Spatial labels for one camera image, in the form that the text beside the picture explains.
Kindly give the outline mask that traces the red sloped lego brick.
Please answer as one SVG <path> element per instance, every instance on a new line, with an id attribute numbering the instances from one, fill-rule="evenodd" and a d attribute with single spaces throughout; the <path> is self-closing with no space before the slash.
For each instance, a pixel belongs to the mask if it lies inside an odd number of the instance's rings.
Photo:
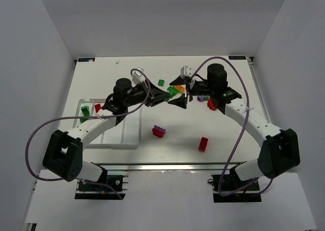
<path id="1" fill-rule="evenodd" d="M 101 108 L 102 108 L 101 104 L 95 104 L 94 105 L 95 113 L 97 114 Z"/>

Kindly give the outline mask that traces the green 2x3 lego brick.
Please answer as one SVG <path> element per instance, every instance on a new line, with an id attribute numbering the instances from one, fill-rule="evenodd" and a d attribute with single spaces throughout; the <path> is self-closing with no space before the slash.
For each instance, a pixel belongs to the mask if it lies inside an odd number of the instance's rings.
<path id="1" fill-rule="evenodd" d="M 89 106 L 82 106 L 81 112 L 83 113 L 84 116 L 90 116 Z"/>

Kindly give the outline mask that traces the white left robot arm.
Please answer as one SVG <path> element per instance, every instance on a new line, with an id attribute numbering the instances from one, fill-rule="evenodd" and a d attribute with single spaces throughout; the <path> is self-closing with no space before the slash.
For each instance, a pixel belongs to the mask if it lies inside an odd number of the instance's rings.
<path id="1" fill-rule="evenodd" d="M 131 106 L 144 103 L 148 107 L 165 102 L 170 97 L 151 82 L 140 82 L 132 86 L 131 80 L 122 78 L 116 81 L 110 94 L 94 119 L 88 119 L 79 126 L 62 132 L 56 130 L 43 159 L 43 166 L 71 182 L 74 179 L 105 184 L 107 170 L 83 160 L 83 150 L 103 132 L 116 127 L 123 121 Z"/>

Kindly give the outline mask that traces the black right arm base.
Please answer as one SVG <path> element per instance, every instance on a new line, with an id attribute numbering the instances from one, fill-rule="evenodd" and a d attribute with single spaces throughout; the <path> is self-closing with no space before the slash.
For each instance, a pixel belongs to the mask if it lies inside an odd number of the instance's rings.
<path id="1" fill-rule="evenodd" d="M 250 186 L 246 186 L 244 189 L 237 191 L 232 195 L 221 196 L 218 192 L 220 177 L 221 175 L 212 175 L 210 179 L 207 180 L 207 183 L 212 186 L 214 203 L 260 203 L 262 201 L 261 195 L 259 194 L 260 189 L 257 180 Z M 229 176 L 225 175 L 221 184 L 221 192 L 228 194 L 247 185 L 249 182 L 250 180 L 233 184 L 230 181 Z"/>

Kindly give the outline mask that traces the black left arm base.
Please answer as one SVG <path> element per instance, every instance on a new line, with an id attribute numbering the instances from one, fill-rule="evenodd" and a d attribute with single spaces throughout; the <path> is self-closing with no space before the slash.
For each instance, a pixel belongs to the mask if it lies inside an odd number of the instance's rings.
<path id="1" fill-rule="evenodd" d="M 108 175 L 105 185 L 95 185 L 79 180 L 77 182 L 76 200 L 118 200 L 126 195 L 128 175 Z"/>

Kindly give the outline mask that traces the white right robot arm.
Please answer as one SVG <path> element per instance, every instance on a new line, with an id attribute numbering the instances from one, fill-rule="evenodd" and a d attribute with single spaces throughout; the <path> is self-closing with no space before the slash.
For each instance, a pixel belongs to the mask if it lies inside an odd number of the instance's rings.
<path id="1" fill-rule="evenodd" d="M 170 101 L 170 104 L 186 108 L 187 101 L 192 96 L 207 95 L 216 109 L 245 128 L 261 147 L 257 159 L 231 169 L 230 176 L 235 180 L 248 181 L 262 176 L 274 179 L 300 164 L 296 132 L 290 128 L 282 130 L 249 108 L 248 101 L 228 86 L 223 65 L 208 65 L 207 78 L 202 81 L 195 80 L 191 68 L 184 66 L 180 76 L 170 85 L 184 85 L 186 88 L 182 96 Z"/>

